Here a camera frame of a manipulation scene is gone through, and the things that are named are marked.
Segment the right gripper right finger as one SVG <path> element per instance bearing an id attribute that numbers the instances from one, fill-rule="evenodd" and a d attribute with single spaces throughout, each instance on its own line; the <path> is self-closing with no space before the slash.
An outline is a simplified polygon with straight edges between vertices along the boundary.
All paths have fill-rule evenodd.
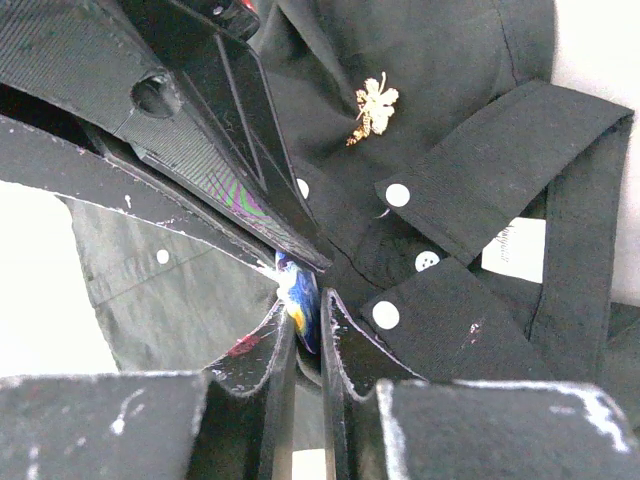
<path id="1" fill-rule="evenodd" d="M 431 383 L 321 301 L 330 479 L 635 479 L 639 442 L 614 400 L 585 383 Z"/>

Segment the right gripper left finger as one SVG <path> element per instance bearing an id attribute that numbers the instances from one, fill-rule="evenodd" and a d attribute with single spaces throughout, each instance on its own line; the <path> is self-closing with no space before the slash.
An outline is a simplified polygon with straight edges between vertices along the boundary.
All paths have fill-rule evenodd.
<path id="1" fill-rule="evenodd" d="M 10 376 L 5 479 L 288 479 L 296 341 L 282 304 L 200 371 Z"/>

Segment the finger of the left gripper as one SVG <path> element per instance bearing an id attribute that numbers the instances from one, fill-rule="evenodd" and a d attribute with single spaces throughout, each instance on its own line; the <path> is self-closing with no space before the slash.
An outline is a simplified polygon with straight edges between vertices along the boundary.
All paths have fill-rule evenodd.
<path id="1" fill-rule="evenodd" d="M 1 117 L 133 158 L 315 271 L 332 262 L 240 1 L 5 1 Z"/>
<path id="2" fill-rule="evenodd" d="M 47 131 L 1 117 L 1 179 L 79 200 L 201 241 L 254 270 L 273 251 L 234 222 L 133 158 L 97 155 Z"/>

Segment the round blue painted brooch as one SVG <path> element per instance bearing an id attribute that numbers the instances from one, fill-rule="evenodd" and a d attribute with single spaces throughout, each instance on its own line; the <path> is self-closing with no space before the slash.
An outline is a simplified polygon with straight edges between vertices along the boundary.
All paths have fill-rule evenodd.
<path id="1" fill-rule="evenodd" d="M 277 295 L 294 320 L 298 338 L 311 354 L 320 349 L 320 293 L 313 272 L 281 251 L 275 253 Z"/>

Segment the gold brooch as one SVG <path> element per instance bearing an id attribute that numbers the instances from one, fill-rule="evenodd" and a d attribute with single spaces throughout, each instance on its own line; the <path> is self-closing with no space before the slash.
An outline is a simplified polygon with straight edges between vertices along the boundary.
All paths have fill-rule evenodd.
<path id="1" fill-rule="evenodd" d="M 355 92 L 359 114 L 358 127 L 346 140 L 346 146 L 353 146 L 371 134 L 382 135 L 395 113 L 394 105 L 399 99 L 399 91 L 387 87 L 387 74 L 381 73 L 381 79 L 367 78 L 361 89 Z"/>

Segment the black button shirt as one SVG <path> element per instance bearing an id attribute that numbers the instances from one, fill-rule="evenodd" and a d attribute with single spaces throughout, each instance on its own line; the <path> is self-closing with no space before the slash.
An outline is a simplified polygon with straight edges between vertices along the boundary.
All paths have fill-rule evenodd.
<path id="1" fill-rule="evenodd" d="M 632 114 L 551 83 L 551 1 L 262 1 L 255 46 L 323 285 L 429 380 L 637 386 L 610 301 Z M 399 91 L 353 146 L 355 92 Z"/>

